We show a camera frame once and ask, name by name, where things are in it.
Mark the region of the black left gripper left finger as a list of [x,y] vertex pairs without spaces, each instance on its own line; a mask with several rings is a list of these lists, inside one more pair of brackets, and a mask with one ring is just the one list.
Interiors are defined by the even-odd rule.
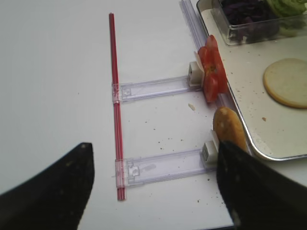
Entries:
[[2,230],[76,230],[94,184],[92,143],[0,196]]

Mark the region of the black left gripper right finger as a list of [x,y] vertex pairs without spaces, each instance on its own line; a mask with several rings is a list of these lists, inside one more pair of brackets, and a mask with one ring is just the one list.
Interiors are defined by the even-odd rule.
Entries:
[[222,141],[216,180],[234,230],[305,230],[307,188]]

